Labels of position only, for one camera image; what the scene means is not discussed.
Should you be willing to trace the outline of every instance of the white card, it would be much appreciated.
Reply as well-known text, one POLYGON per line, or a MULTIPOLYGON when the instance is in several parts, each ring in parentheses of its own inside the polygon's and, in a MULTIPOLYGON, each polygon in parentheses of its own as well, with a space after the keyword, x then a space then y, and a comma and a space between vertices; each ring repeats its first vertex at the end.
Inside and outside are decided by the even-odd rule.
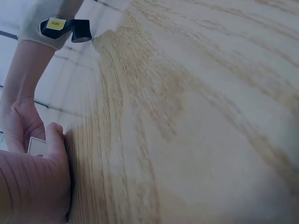
POLYGON ((30 155, 45 155, 47 153, 46 141, 31 137, 28 146, 28 153, 30 155))

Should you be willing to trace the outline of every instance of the hand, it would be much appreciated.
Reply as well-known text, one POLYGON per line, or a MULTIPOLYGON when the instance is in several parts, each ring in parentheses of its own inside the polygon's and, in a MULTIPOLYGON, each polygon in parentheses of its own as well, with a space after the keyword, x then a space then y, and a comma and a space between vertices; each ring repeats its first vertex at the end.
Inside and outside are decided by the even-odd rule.
POLYGON ((45 127, 33 98, 22 98, 13 102, 3 100, 1 121, 9 151, 27 152, 31 136, 45 140, 45 127))
POLYGON ((4 151, 0 154, 7 163, 1 164, 1 171, 11 196, 11 224, 67 222, 71 181, 60 125, 47 126, 46 142, 48 151, 43 157, 4 151))

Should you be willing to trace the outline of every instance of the yellow label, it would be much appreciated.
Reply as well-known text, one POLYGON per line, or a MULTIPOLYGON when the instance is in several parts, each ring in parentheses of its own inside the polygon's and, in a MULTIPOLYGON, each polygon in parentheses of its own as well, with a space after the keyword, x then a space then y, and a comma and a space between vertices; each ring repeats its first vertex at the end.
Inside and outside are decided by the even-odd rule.
POLYGON ((49 18, 47 28, 54 29, 54 30, 62 30, 64 28, 65 23, 66 23, 66 20, 61 20, 61 19, 57 19, 57 18, 49 18))

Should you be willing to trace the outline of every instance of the white sleeve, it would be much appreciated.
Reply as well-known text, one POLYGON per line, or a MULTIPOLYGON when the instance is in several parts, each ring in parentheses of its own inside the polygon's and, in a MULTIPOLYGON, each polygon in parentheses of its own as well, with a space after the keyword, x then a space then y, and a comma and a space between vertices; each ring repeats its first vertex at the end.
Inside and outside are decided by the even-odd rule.
POLYGON ((59 50, 70 36, 70 32, 53 40, 40 34, 41 22, 55 17, 64 20, 75 18, 84 0, 38 0, 28 11, 18 33, 18 41, 34 41, 59 50))

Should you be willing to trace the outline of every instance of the wooden surface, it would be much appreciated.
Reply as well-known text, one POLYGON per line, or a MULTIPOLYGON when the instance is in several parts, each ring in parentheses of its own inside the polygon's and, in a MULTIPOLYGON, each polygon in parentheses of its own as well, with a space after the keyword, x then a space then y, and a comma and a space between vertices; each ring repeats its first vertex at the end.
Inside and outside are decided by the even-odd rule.
POLYGON ((69 223, 298 223, 298 1, 120 2, 52 96, 69 223))

